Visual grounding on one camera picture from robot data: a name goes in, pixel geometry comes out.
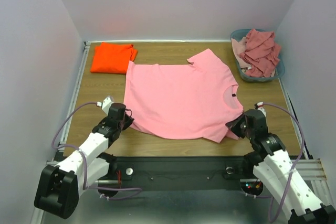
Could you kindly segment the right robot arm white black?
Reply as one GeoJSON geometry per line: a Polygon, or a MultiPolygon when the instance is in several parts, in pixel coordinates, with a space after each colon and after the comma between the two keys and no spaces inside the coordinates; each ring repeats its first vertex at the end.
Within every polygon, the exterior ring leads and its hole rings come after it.
{"type": "Polygon", "coordinates": [[[253,148],[244,156],[243,174],[260,180],[271,193],[271,201],[279,205],[274,216],[268,215],[269,222],[284,213],[288,223],[335,223],[335,208],[314,194],[296,168],[299,161],[292,161],[280,138],[268,131],[262,105],[226,126],[236,136],[248,138],[253,148]]]}

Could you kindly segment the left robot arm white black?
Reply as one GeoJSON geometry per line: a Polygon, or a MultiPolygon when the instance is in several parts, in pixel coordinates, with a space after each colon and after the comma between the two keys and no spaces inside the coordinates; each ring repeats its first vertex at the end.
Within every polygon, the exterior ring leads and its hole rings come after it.
{"type": "Polygon", "coordinates": [[[105,100],[106,113],[87,139],[71,155],[56,165],[47,165],[41,172],[34,206],[62,219],[69,218],[77,207],[80,196],[101,177],[117,177],[121,186],[121,169],[116,158],[105,151],[126,130],[133,118],[127,115],[122,103],[105,100]]]}

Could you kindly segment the light pink t shirt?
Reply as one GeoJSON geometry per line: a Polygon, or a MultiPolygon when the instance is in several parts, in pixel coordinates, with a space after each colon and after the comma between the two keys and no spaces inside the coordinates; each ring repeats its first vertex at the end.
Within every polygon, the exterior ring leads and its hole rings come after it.
{"type": "Polygon", "coordinates": [[[238,139],[226,126],[243,112],[230,68],[210,49],[187,62],[129,62],[124,104],[132,111],[131,127],[170,140],[205,138],[220,143],[225,137],[238,139]]]}

